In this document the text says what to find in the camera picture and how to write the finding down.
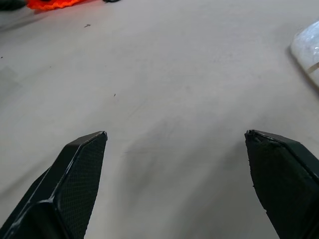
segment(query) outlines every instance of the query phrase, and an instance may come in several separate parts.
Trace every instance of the orange fabric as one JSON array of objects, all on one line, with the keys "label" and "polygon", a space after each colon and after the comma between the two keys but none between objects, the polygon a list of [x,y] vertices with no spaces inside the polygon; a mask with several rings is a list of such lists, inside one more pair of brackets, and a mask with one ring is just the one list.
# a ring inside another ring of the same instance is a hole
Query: orange fabric
[{"label": "orange fabric", "polygon": [[66,6],[72,6],[80,1],[84,1],[84,0],[50,0],[50,1],[28,0],[27,7],[30,9],[52,10],[56,8],[64,8]]}]

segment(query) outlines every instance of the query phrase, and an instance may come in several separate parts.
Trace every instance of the floor surface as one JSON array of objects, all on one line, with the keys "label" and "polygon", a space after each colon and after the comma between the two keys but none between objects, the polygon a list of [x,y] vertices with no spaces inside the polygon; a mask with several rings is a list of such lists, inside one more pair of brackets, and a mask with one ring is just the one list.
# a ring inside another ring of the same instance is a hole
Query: floor surface
[{"label": "floor surface", "polygon": [[288,51],[316,6],[94,0],[0,14],[0,224],[65,144],[105,130],[86,238],[277,239],[244,133],[319,156],[319,96]]}]

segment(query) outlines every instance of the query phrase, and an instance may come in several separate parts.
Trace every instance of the white floor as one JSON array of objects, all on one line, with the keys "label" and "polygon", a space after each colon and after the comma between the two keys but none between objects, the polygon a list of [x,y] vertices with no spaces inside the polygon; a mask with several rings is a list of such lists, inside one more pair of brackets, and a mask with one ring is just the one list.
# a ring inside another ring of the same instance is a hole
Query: white floor
[{"label": "white floor", "polygon": [[0,224],[63,145],[106,130],[86,238],[277,239],[244,133],[281,134],[319,156],[319,96],[287,51],[318,16],[317,0],[2,13]]}]

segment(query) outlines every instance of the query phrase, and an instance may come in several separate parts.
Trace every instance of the gray concrete floor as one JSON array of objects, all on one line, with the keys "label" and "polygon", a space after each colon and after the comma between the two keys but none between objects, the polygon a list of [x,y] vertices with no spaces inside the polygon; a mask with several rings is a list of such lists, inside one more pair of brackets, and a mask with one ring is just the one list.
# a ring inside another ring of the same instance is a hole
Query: gray concrete floor
[{"label": "gray concrete floor", "polygon": [[281,134],[319,156],[319,97],[287,51],[317,18],[317,0],[1,14],[0,224],[63,145],[106,130],[86,238],[278,238],[244,133]]}]

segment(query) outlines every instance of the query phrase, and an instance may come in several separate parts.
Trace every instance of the orange object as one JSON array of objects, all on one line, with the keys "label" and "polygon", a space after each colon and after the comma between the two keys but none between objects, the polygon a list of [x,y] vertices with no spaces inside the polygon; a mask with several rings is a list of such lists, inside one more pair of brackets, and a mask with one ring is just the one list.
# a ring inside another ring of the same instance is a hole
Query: orange object
[{"label": "orange object", "polygon": [[27,7],[30,9],[38,9],[38,10],[53,10],[56,8],[64,8],[66,6],[72,6],[78,2],[84,0],[28,0]]}]

